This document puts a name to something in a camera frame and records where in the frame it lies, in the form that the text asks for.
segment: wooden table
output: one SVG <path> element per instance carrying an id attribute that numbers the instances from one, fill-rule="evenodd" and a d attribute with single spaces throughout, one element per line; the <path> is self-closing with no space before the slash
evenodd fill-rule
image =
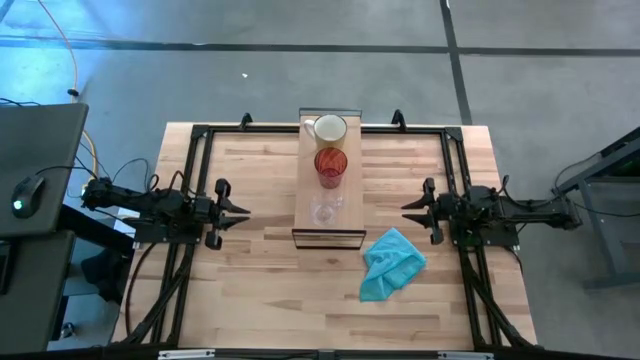
<path id="1" fill-rule="evenodd" d="M 167 125 L 156 169 L 160 187 L 184 167 L 192 125 Z M 488 128 L 466 126 L 463 134 L 472 182 L 499 187 Z M 426 177 L 435 178 L 437 190 L 447 191 L 438 138 L 363 134 L 368 234 L 360 251 L 296 250 L 291 228 L 297 148 L 297 134 L 216 134 L 207 194 L 213 194 L 217 178 L 225 177 L 233 187 L 230 199 L 250 209 L 251 220 L 223 234 L 221 251 L 197 246 L 180 346 L 471 349 L 457 252 L 448 239 L 432 246 L 430 230 L 400 217 L 400 206 L 421 195 Z M 201 153 L 199 149 L 196 164 Z M 459 178 L 456 183 L 462 184 Z M 366 273 L 362 252 L 391 227 L 426 256 L 427 268 L 388 301 L 360 303 Z M 502 248 L 486 250 L 497 303 L 522 335 L 535 342 L 518 263 Z M 167 246 L 157 246 L 141 267 L 131 299 L 133 326 L 158 296 L 166 251 Z M 478 302 L 488 339 L 486 313 Z M 172 318 L 171 306 L 167 314 L 166 324 Z M 113 340 L 123 337 L 121 316 Z"/>

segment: concrete floor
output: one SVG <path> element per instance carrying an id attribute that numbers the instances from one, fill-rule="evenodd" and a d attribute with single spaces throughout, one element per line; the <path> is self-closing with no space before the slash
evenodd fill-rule
<path id="1" fill-rule="evenodd" d="M 447 44 L 437 0 L 47 3 L 74 39 Z M 450 0 L 450 5 L 460 46 L 640 46 L 637 1 Z M 16 0 L 0 22 L 0 43 L 57 36 L 33 0 Z M 257 121 L 293 122 L 299 107 L 314 106 L 360 108 L 366 122 L 387 122 L 400 108 L 410 123 L 461 124 L 447 54 L 78 50 L 76 57 L 82 101 L 90 106 L 86 128 L 110 172 L 135 157 L 154 164 L 168 121 L 239 121 L 248 111 Z M 66 50 L 0 47 L 0 58 L 2 97 L 67 101 L 72 72 Z M 499 169 L 510 174 L 517 197 L 548 196 L 560 169 L 640 124 L 638 57 L 461 56 L 461 67 L 473 123 L 490 127 Z M 89 161 L 88 154 L 80 156 Z M 137 165 L 119 182 L 140 187 L 142 177 Z M 77 194 L 85 180 L 73 174 L 70 192 Z M 77 199 L 66 201 L 79 205 Z M 521 240 L 541 345 L 640 357 L 640 287 L 582 289 L 582 281 L 604 274 L 588 221 L 571 233 L 528 226 Z M 117 307 L 91 296 L 74 304 L 68 318 L 85 326 L 78 338 L 52 348 L 106 343 Z M 87 307 L 95 311 L 78 311 Z"/>

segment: blue towel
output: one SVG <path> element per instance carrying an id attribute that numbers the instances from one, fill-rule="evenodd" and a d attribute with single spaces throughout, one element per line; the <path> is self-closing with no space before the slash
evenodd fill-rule
<path id="1" fill-rule="evenodd" d="M 364 253 L 369 272 L 360 286 L 360 301 L 383 301 L 407 285 L 427 259 L 395 228 Z"/>

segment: black metal frame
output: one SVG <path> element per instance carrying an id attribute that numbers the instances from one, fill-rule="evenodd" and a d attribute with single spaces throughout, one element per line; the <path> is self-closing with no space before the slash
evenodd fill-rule
<path id="1" fill-rule="evenodd" d="M 297 133 L 299 131 L 298 124 L 291 125 L 270 125 L 270 124 L 254 124 L 249 114 L 245 114 L 240 125 L 234 124 L 218 124 L 218 125 L 194 125 L 191 132 L 189 150 L 184 168 L 185 179 L 182 183 L 182 190 L 187 191 L 187 187 L 193 176 L 193 165 L 195 163 L 196 148 L 198 142 L 203 140 L 204 153 L 200 173 L 198 176 L 197 193 L 204 193 L 209 162 L 211 159 L 211 151 L 213 147 L 213 138 L 216 133 Z M 462 129 L 460 127 L 430 127 L 430 126 L 407 126 L 399 110 L 396 110 L 392 124 L 383 125 L 363 125 L 362 132 L 364 134 L 423 134 L 438 136 L 442 146 L 442 154 L 445 164 L 445 172 L 447 185 L 450 192 L 457 192 L 455 174 L 453 170 L 453 160 L 451 150 L 449 148 L 451 142 L 455 144 L 458 160 L 460 162 L 460 171 L 465 191 L 471 187 L 471 177 L 467 164 Z M 218 357 L 249 357 L 259 356 L 261 359 L 282 360 L 293 358 L 311 358 L 315 360 L 335 360 L 336 358 L 372 358 L 372 359 L 617 359 L 613 357 L 604 357 L 588 354 L 565 353 L 544 350 L 541 347 L 533 346 L 525 339 L 519 336 L 515 328 L 509 324 L 508 319 L 502 313 L 499 306 L 493 300 L 491 293 L 491 285 L 489 281 L 487 261 L 484 252 L 484 244 L 480 243 L 475 246 L 468 246 L 461 241 L 464 229 L 457 226 L 455 222 L 450 222 L 451 238 L 453 244 L 458 249 L 460 258 L 460 267 L 462 270 L 463 286 L 465 290 L 465 299 L 469 314 L 469 325 L 471 328 L 471 336 L 473 340 L 473 351 L 469 352 L 450 352 L 450 351 L 412 351 L 412 350 L 319 350 L 319 349 L 204 349 L 209 355 Z M 124 341 L 111 344 L 105 348 L 90 349 L 74 349 L 56 352 L 19 354 L 20 359 L 157 359 L 160 351 L 177 350 L 180 330 L 182 326 L 182 318 L 184 314 L 185 300 L 189 283 L 189 273 L 191 270 L 191 262 L 194 255 L 193 244 L 185 245 L 185 255 L 181 261 L 181 266 L 174 274 L 176 256 L 179 244 L 170 244 L 169 252 L 165 263 L 165 271 L 162 280 L 161 296 L 153 305 L 150 313 L 145 317 L 143 324 L 153 324 L 153 332 L 151 342 L 149 344 L 140 344 L 144 334 L 134 334 L 133 341 Z M 469 252 L 475 252 L 479 271 L 473 269 L 469 259 Z M 171 297 L 171 289 L 178 289 L 178 296 L 175 303 L 173 321 L 171 331 L 166 341 L 161 341 L 162 327 L 164 324 L 165 307 Z M 476 306 L 475 294 L 482 299 L 487 308 L 487 316 L 489 319 L 489 328 L 491 335 L 491 344 L 485 342 L 480 329 L 478 318 L 478 309 Z M 500 331 L 503 331 L 512 347 L 503 346 L 501 343 Z"/>
<path id="2" fill-rule="evenodd" d="M 334 109 L 313 109 L 317 112 L 323 112 L 325 110 Z M 451 150 L 449 145 L 451 141 L 455 144 L 455 149 L 460 162 L 460 171 L 463 180 L 464 190 L 467 191 L 471 187 L 471 176 L 469 174 L 469 168 L 466 159 L 466 153 L 464 148 L 464 139 L 462 136 L 462 130 L 460 127 L 435 127 L 435 126 L 407 126 L 404 116 L 400 110 L 396 110 L 393 114 L 391 124 L 380 125 L 363 125 L 363 134 L 422 134 L 422 135 L 434 135 L 440 139 L 442 154 L 445 162 L 445 173 L 447 178 L 447 185 L 449 191 L 457 191 L 455 174 L 453 170 L 453 160 L 451 157 Z M 200 173 L 198 175 L 198 182 L 196 185 L 196 192 L 198 194 L 203 193 L 205 190 L 205 184 L 207 180 L 207 174 L 209 171 L 209 163 L 211 159 L 211 151 L 213 148 L 213 139 L 216 133 L 298 133 L 300 127 L 298 124 L 292 123 L 291 125 L 270 125 L 270 124 L 254 124 L 250 114 L 245 114 L 239 125 L 236 124 L 214 124 L 214 125 L 194 125 L 191 130 L 191 137 L 189 143 L 189 149 L 187 153 L 187 159 L 184 167 L 184 181 L 182 183 L 183 190 L 186 191 L 186 187 L 191 183 L 194 176 L 193 168 L 196 158 L 196 149 L 200 141 L 204 141 L 204 152 L 202 155 L 202 161 L 200 164 Z M 493 299 L 491 292 L 491 283 L 489 280 L 489 270 L 487 268 L 487 260 L 482 245 L 475 246 L 471 250 L 469 247 L 463 244 L 461 231 L 458 229 L 455 223 L 451 223 L 451 237 L 453 243 L 458 247 L 458 254 L 460 257 L 461 267 L 469 261 L 469 252 L 476 254 L 479 273 L 478 281 L 480 282 L 484 292 L 481 297 L 488 297 Z M 165 263 L 165 271 L 162 278 L 161 292 L 164 291 L 169 285 L 173 276 L 173 268 L 175 266 L 176 257 L 178 253 L 179 244 L 170 244 L 169 251 L 167 253 L 167 259 Z M 185 245 L 185 256 L 193 257 L 194 245 Z M 175 310 L 173 314 L 173 322 L 171 326 L 170 334 L 167 338 L 167 343 L 176 345 L 180 336 L 180 329 L 182 323 L 182 317 L 184 314 L 184 306 L 186 302 L 186 294 L 188 288 L 188 274 L 190 273 L 190 266 L 187 269 L 187 281 L 184 281 L 178 290 L 178 296 L 176 299 Z M 478 309 L 476 305 L 476 298 L 472 282 L 474 281 L 473 274 L 463 271 L 463 283 L 465 289 L 465 298 L 467 309 L 469 312 L 469 325 L 471 327 L 471 335 L 473 338 L 474 346 L 486 345 L 484 338 L 482 337 L 480 329 L 480 321 L 478 318 Z M 164 324 L 164 310 L 154 325 L 151 342 L 160 343 L 162 338 L 162 326 Z M 494 318 L 494 315 L 487 313 L 489 318 L 489 328 L 491 332 L 491 343 L 494 345 L 501 345 L 500 330 L 498 323 Z"/>

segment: red cup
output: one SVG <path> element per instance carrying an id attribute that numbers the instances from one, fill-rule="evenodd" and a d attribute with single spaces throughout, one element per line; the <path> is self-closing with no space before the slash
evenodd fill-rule
<path id="1" fill-rule="evenodd" d="M 334 189 L 340 185 L 348 161 L 347 155 L 342 151 L 328 147 L 318 151 L 313 163 L 318 172 L 320 185 L 325 189 Z"/>

